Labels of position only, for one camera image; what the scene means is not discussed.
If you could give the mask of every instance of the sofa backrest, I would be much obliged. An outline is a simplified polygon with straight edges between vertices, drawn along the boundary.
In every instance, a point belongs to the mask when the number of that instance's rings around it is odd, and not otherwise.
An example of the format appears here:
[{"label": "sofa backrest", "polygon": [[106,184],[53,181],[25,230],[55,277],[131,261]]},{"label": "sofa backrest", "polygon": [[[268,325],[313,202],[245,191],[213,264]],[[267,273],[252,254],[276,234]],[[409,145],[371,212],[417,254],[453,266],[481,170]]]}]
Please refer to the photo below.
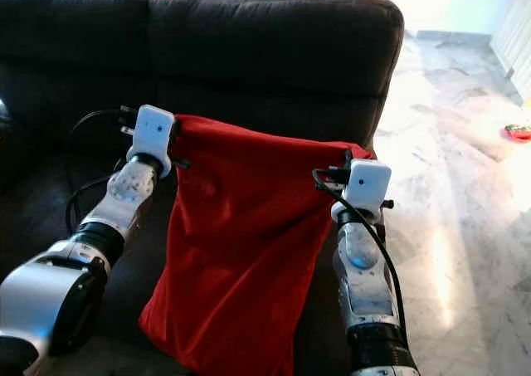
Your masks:
[{"label": "sofa backrest", "polygon": [[0,0],[0,98],[51,139],[151,103],[370,146],[402,34],[386,0]]}]

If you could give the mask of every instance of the small red object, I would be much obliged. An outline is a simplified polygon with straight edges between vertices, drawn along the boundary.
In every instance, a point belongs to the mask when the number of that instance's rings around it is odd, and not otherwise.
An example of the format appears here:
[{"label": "small red object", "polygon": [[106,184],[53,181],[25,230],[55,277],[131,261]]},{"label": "small red object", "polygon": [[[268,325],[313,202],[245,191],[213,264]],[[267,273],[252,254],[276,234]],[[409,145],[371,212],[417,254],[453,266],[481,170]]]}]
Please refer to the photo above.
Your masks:
[{"label": "small red object", "polygon": [[531,126],[529,125],[506,125],[505,132],[513,138],[529,141],[531,140]]},{"label": "small red object", "polygon": [[291,376],[293,336],[333,199],[313,168],[372,154],[355,144],[178,117],[178,196],[163,274],[140,316],[162,351],[201,376]]}]

